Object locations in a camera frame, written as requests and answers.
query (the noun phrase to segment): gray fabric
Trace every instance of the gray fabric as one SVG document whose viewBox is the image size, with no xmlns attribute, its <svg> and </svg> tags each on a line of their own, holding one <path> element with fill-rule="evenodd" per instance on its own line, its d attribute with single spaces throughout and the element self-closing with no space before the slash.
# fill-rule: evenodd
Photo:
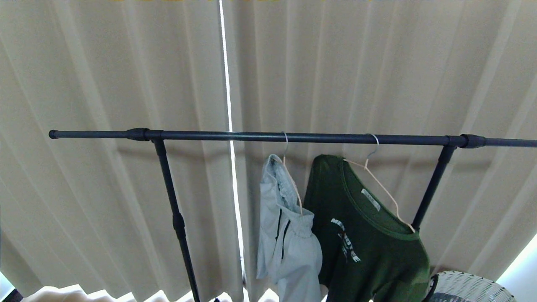
<svg viewBox="0 0 537 302">
<path fill-rule="evenodd" d="M 311 232 L 313 213 L 297 204 L 297 195 L 281 159 L 272 154 L 260 183 L 260 232 L 257 278 L 278 285 L 280 301 L 321 301 L 318 274 L 321 245 Z"/>
</svg>

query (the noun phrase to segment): black metal clothes rack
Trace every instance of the black metal clothes rack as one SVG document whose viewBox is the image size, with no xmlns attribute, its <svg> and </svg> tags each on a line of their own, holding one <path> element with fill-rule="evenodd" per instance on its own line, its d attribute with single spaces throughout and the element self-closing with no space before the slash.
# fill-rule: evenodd
<svg viewBox="0 0 537 302">
<path fill-rule="evenodd" d="M 192 268 L 192 261 L 186 242 L 185 221 L 179 212 L 175 190 L 166 156 L 164 140 L 212 140 L 212 141 L 272 141 L 272 142 L 318 142 L 318 143 L 360 143 L 376 144 L 375 137 L 370 134 L 319 134 L 319 133 L 274 133 L 274 132 L 207 132 L 207 131 L 164 131 L 147 128 L 134 128 L 126 131 L 57 131 L 48 133 L 51 139 L 59 138 L 93 138 L 93 139 L 130 139 L 151 141 L 155 145 L 158 159 L 164 176 L 166 191 L 172 211 L 172 223 L 183 253 L 183 260 L 188 274 L 194 301 L 200 302 L 198 287 Z M 438 157 L 429 185 L 419 205 L 412 226 L 419 229 L 427 212 L 438 184 L 444 174 L 453 153 L 457 148 L 471 149 L 484 146 L 494 147 L 531 147 L 537 148 L 537 140 L 494 139 L 483 136 L 463 134 L 459 136 L 424 136 L 424 135 L 377 135 L 378 143 L 383 145 L 421 145 L 443 146 Z"/>
</svg>

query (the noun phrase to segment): clothes hanger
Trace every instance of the clothes hanger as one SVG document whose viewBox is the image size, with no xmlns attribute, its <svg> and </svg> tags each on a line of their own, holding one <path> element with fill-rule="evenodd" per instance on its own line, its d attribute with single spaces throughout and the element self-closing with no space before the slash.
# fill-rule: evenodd
<svg viewBox="0 0 537 302">
<path fill-rule="evenodd" d="M 373 151 L 373 152 L 371 152 L 371 153 L 369 153 L 367 155 L 365 164 L 362 165 L 362 164 L 350 161 L 348 159 L 343 159 L 343 160 L 348 162 L 348 163 L 355 164 L 355 165 L 357 165 L 359 167 L 362 167 L 364 170 L 366 170 L 371 175 L 371 177 L 376 181 L 377 184 L 379 184 L 379 186 L 384 190 L 384 192 L 386 192 L 386 194 L 388 194 L 388 196 L 390 197 L 391 201 L 394 202 L 394 204 L 395 204 L 395 214 L 397 215 L 397 218 L 399 219 L 399 221 L 401 221 L 402 223 L 406 224 L 412 230 L 412 232 L 415 233 L 416 230 L 412 227 L 412 225 L 406 223 L 405 221 L 403 221 L 403 219 L 401 219 L 401 217 L 399 216 L 399 205 L 395 201 L 395 198 L 390 194 L 390 192 L 388 192 L 388 190 L 382 185 L 382 183 L 380 183 L 380 181 L 378 179 L 376 179 L 375 175 L 373 175 L 373 172 L 371 172 L 369 170 L 369 168 L 367 167 L 367 163 L 369 162 L 369 157 L 379 150 L 380 143 L 379 143 L 379 139 L 376 137 L 375 134 L 371 134 L 371 133 L 366 133 L 366 134 L 370 134 L 375 138 L 375 140 L 376 140 L 376 148 L 375 148 L 375 151 Z"/>
<path fill-rule="evenodd" d="M 291 183 L 293 185 L 293 188 L 295 189 L 296 196 L 299 199 L 300 215 L 302 215 L 302 199 L 300 199 L 299 190 L 296 187 L 295 180 L 293 180 L 293 178 L 291 177 L 291 174 L 289 173 L 289 170 L 287 170 L 287 166 L 285 165 L 285 155 L 287 154 L 287 148 L 289 147 L 289 140 L 287 139 L 287 133 L 285 133 L 285 131 L 283 131 L 283 133 L 285 135 L 284 168 L 285 168 L 285 172 L 287 173 L 287 176 L 289 176 L 289 179 L 291 179 Z"/>
</svg>

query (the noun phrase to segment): neckline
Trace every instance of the neckline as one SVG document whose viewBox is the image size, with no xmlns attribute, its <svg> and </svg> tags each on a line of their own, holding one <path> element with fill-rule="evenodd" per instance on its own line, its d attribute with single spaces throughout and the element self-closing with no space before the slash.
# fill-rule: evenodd
<svg viewBox="0 0 537 302">
<path fill-rule="evenodd" d="M 351 204 L 354 206 L 354 208 L 358 211 L 358 213 L 371 225 L 373 226 L 374 228 L 378 229 L 379 231 L 383 232 L 384 234 L 390 236 L 390 237 L 393 237 L 393 238 L 396 238 L 396 239 L 400 239 L 400 240 L 406 240 L 406 241 L 410 241 L 410 240 L 418 240 L 419 239 L 419 233 L 418 232 L 415 232 L 413 233 L 411 230 L 408 229 L 408 226 L 404 223 L 402 223 L 399 218 L 397 218 L 395 215 L 393 215 L 393 213 L 387 209 L 382 202 L 379 201 L 379 199 L 372 193 L 372 192 L 369 192 L 369 194 L 371 194 L 371 196 L 373 197 L 373 199 L 375 199 L 379 205 L 381 206 L 382 210 L 384 210 L 392 219 L 395 223 L 401 225 L 401 226 L 404 226 L 406 229 L 408 229 L 409 233 L 400 233 L 400 232 L 397 232 L 397 231 L 394 231 L 392 229 L 389 229 L 387 228 L 386 226 L 383 226 L 381 224 L 379 224 L 377 221 L 375 221 L 375 219 L 371 218 L 370 216 L 368 216 L 366 213 L 363 212 L 363 210 L 360 208 L 360 206 L 358 205 L 358 203 L 356 202 L 356 200 L 352 197 L 352 194 L 349 190 L 349 186 L 347 184 L 347 179 L 345 177 L 345 168 L 348 168 L 349 171 L 351 172 L 351 176 L 353 177 L 353 181 L 357 181 L 361 186 L 362 188 L 366 189 L 367 188 L 364 186 L 364 184 L 362 183 L 362 181 L 360 180 L 360 178 L 356 175 L 356 173 L 354 172 L 354 170 L 352 169 L 352 167 L 349 165 L 348 162 L 345 161 L 345 158 L 344 157 L 341 157 L 341 156 L 338 156 L 339 158 L 339 163 L 338 163 L 338 166 L 339 166 L 339 175 L 340 175 L 340 178 L 341 178 L 341 181 L 342 181 L 342 184 L 343 184 L 343 190 L 345 191 L 345 194 L 347 195 L 347 198 L 349 199 L 349 201 L 351 202 Z"/>
</svg>

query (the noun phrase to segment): green shirt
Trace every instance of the green shirt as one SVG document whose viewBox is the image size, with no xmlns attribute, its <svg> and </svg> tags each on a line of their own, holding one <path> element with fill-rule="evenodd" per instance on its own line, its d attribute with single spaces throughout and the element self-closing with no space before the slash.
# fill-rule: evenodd
<svg viewBox="0 0 537 302">
<path fill-rule="evenodd" d="M 419 234 L 364 188 L 343 157 L 315 158 L 304 207 L 315 214 L 327 301 L 422 301 L 429 259 Z"/>
</svg>

